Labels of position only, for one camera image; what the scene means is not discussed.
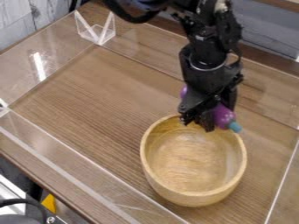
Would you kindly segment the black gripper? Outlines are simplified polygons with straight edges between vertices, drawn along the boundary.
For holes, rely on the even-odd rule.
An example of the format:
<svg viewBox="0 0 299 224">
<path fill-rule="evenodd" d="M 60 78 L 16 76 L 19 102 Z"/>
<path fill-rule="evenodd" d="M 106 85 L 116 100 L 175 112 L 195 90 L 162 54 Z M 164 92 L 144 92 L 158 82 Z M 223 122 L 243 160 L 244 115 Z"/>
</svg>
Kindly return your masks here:
<svg viewBox="0 0 299 224">
<path fill-rule="evenodd" d="M 222 93 L 222 103 L 231 110 L 235 110 L 238 102 L 238 85 L 243 81 L 240 58 L 232 63 L 227 63 L 228 55 L 216 55 L 214 61 L 204 62 L 195 58 L 194 48 L 186 46 L 179 52 L 182 66 L 182 77 L 184 85 L 191 86 L 202 94 L 210 95 L 219 89 L 226 88 Z M 215 120 L 211 110 L 199 113 L 195 117 L 207 132 L 215 130 Z"/>
</svg>

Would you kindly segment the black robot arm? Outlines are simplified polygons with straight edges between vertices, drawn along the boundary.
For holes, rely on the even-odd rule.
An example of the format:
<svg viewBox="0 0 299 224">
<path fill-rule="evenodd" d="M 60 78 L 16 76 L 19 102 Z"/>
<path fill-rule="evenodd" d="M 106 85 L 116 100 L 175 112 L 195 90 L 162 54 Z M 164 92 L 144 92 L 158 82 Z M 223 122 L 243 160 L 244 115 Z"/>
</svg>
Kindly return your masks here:
<svg viewBox="0 0 299 224">
<path fill-rule="evenodd" d="M 242 54 L 242 26 L 231 0 L 103 0 L 127 22 L 143 24 L 167 11 L 182 25 L 188 44 L 179 52 L 183 124 L 196 123 L 206 131 L 216 128 L 242 131 L 235 106 L 238 85 L 243 81 L 242 62 L 228 62 Z"/>
</svg>

